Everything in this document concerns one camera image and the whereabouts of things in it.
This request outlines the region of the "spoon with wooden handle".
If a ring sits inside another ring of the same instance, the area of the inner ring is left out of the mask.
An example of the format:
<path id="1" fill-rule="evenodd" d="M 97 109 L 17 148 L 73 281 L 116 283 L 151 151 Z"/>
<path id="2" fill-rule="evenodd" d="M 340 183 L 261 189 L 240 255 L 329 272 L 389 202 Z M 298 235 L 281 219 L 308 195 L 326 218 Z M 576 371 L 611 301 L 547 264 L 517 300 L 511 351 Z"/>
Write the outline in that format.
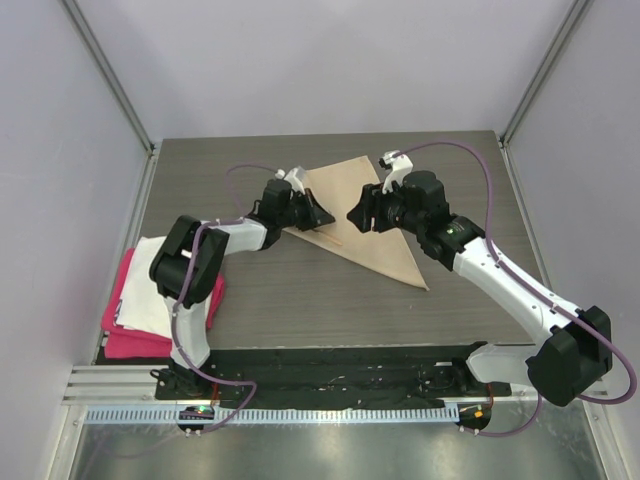
<path id="1" fill-rule="evenodd" d="M 319 237 L 323 238 L 324 240 L 326 240 L 328 242 L 331 242 L 334 245 L 343 246 L 343 243 L 339 239 L 335 238 L 332 235 L 327 234 L 326 232 L 315 231 L 315 233 L 317 233 Z"/>

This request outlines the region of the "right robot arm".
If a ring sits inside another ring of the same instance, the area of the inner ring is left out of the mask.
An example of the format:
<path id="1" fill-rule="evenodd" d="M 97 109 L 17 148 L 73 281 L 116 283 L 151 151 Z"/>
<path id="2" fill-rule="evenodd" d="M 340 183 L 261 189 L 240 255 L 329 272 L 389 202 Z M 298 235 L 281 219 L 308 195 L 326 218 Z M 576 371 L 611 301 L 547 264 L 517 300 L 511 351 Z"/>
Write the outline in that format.
<path id="1" fill-rule="evenodd" d="M 496 248 L 473 221 L 451 213 L 441 181 L 417 171 L 401 182 L 366 184 L 348 220 L 362 233 L 398 228 L 447 270 L 479 287 L 529 335 L 528 345 L 483 344 L 451 371 L 457 391 L 486 383 L 531 386 L 556 406 L 583 394 L 612 368 L 611 322 L 596 306 L 561 299 Z"/>

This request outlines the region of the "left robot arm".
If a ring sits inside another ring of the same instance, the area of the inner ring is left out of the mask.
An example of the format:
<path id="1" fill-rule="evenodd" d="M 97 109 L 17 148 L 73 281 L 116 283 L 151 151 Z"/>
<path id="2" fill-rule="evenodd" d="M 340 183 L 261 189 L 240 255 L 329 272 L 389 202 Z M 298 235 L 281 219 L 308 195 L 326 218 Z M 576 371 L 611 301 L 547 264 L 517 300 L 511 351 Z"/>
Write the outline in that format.
<path id="1" fill-rule="evenodd" d="M 158 386 L 193 399 L 211 391 L 213 375 L 205 368 L 211 354 L 205 302 L 227 256 L 266 250 L 286 228 L 306 232 L 334 222 L 311 189 L 284 179 L 268 181 L 251 211 L 238 219 L 179 217 L 149 269 L 170 315 L 170 361 L 155 373 Z"/>

